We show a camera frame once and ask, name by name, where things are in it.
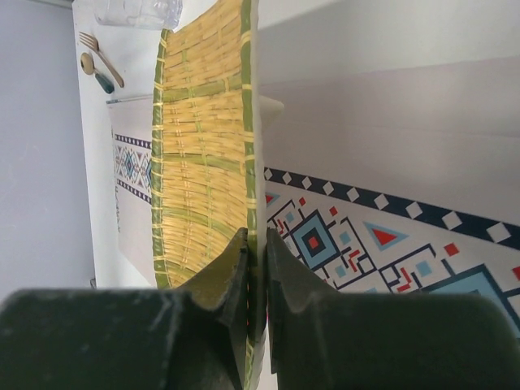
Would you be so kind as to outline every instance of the gray wall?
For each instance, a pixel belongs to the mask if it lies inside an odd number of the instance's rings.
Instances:
[[[74,45],[71,10],[0,2],[0,300],[94,275]]]
[[[520,224],[519,39],[518,0],[345,0],[262,30],[285,105],[265,164]]]

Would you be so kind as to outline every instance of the spoon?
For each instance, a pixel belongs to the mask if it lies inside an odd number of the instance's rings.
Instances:
[[[81,55],[80,63],[81,69],[83,69],[83,72],[85,72],[85,74],[89,76],[92,74],[95,75],[96,80],[101,85],[101,88],[103,88],[103,91],[105,91],[108,94],[114,92],[114,85],[106,76],[99,73],[99,71],[94,66],[94,60],[90,54],[83,53]]]

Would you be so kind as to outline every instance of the teal spoon handle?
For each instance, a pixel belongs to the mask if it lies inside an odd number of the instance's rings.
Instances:
[[[114,92],[114,85],[108,79],[108,77],[102,75],[101,73],[96,73],[96,80],[101,85],[101,88],[103,88],[103,91],[109,95]]]

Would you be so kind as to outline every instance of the woven tray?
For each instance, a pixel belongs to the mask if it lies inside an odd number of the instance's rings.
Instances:
[[[151,172],[160,288],[179,287],[197,274],[238,228],[248,228],[252,254],[265,247],[263,169],[255,159],[255,149],[261,155],[252,61],[257,8],[252,0],[218,0],[179,32],[162,32]],[[245,388],[256,387],[252,371],[262,355],[256,354],[254,364],[253,355],[250,340]]]

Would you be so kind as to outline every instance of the blue border stripe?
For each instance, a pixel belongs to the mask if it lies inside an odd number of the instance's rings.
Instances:
[[[120,136],[119,134],[114,134],[114,139],[119,142],[124,142],[125,144],[139,146],[140,148],[152,150],[152,141],[140,140],[138,138],[132,138],[130,136]]]
[[[129,191],[132,195],[138,197],[139,199],[152,204],[152,198],[146,195],[145,193],[142,193],[137,188],[133,188],[131,185],[126,184],[124,181],[117,179],[117,184]]]
[[[290,171],[282,171],[275,168],[266,168],[266,171],[267,170],[271,172],[271,177],[267,181],[285,184],[284,175],[288,173],[291,176],[291,180],[287,183],[288,186],[297,189],[305,189],[303,185],[303,180],[308,178],[310,181],[310,186],[307,188],[307,191],[327,196],[325,190],[323,189],[323,186],[326,183],[328,183],[329,180],[319,179],[317,177],[306,176]],[[332,186],[332,192],[329,193],[329,197],[334,197],[342,201],[379,210],[379,208],[375,204],[375,199],[382,193],[372,191],[366,188],[355,187],[349,184],[336,183],[334,181],[330,181],[330,183]],[[347,192],[352,188],[356,189],[357,193],[359,194],[359,197],[357,199],[354,199],[353,201],[350,201]],[[465,236],[471,236],[480,240],[495,243],[492,237],[489,235],[488,229],[495,226],[497,223],[500,223],[501,221],[496,221],[495,219],[489,219],[478,215],[462,213],[460,211],[445,209],[444,207],[434,206],[428,203],[414,201],[404,197],[396,197],[394,195],[386,193],[384,193],[383,195],[387,198],[388,205],[385,206],[381,211],[393,215],[399,215],[407,219],[411,219],[410,215],[408,214],[408,211],[406,210],[406,207],[408,207],[413,202],[417,202],[422,213],[418,215],[414,220],[427,223],[428,225],[437,226],[438,228],[442,228],[444,230],[450,229],[444,223],[443,217],[449,213],[454,212],[456,213],[457,217],[461,220],[461,224],[459,224],[456,227],[452,227],[452,229],[450,230],[451,232],[456,232]],[[520,250],[520,226],[513,225],[511,223],[502,223],[504,224],[504,227],[511,236],[500,242],[496,242],[495,244]]]

